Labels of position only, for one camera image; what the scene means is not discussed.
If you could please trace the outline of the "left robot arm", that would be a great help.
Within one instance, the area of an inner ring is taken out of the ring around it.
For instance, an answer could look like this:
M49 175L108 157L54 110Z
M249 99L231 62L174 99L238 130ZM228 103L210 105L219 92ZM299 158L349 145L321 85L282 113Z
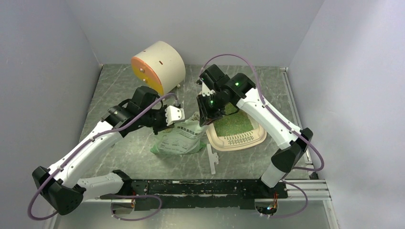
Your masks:
M163 100L169 97L174 98L174 104L163 104ZM155 109L157 104L161 104L159 109ZM121 170L92 178L82 178L82 175L109 147L127 134L142 127L151 127L159 132L182 119L183 111L175 93L159 96L149 87L137 88L132 98L109 108L92 132L67 155L49 167L39 166L33 171L37 191L29 202L28 217L40 220L32 212L38 197L43 197L59 215L67 215L83 201L96 197L137 198L132 179Z

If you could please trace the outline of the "green cat litter bag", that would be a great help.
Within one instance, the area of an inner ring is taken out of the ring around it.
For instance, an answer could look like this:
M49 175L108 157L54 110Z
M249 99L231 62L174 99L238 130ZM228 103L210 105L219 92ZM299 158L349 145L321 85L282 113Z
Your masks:
M208 126L200 126L200 115L195 112L187 120L176 123L173 128L159 132L150 152L161 155L186 155L206 147L202 140Z

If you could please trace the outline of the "beige litter box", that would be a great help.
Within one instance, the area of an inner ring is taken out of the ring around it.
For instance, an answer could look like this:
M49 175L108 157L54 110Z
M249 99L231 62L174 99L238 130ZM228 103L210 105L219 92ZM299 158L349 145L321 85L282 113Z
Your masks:
M264 128L251 116L228 103L224 116L206 130L208 141L219 151L237 151L262 143L267 136Z

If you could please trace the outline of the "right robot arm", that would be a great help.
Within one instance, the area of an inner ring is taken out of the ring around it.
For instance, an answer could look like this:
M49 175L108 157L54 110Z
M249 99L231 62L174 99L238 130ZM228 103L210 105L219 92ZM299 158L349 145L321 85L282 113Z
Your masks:
M258 85L243 73L229 77L213 64L200 74L199 83L208 89L197 96L200 126L221 119L225 106L232 104L258 122L277 144L278 150L272 155L257 188L262 197L270 197L276 191L276 184L293 169L307 150L313 132L309 128L301 129L286 119L260 96Z

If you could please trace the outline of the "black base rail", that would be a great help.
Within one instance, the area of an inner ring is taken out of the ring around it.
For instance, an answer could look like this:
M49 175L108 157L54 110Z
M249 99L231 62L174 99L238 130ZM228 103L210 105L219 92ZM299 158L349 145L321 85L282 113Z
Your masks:
M135 210L162 208L228 208L255 209L259 199L288 197L286 185L278 182L268 187L259 179L162 180L134 179L117 193L136 195Z

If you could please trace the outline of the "round beige drawer cabinet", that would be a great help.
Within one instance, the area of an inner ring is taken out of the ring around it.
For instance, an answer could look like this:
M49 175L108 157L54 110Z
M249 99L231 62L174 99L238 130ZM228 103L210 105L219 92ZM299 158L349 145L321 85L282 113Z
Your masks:
M165 95L179 87L185 79L186 70L180 54L169 44L158 41L131 58L134 75Z

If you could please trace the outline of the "green litter pellets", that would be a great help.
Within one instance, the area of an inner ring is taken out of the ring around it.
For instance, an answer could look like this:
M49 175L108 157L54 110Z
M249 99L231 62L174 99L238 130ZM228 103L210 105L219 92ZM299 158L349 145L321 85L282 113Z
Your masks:
M231 136L254 129L247 114L238 111L231 103L225 106L224 113L225 115L213 124L217 136Z

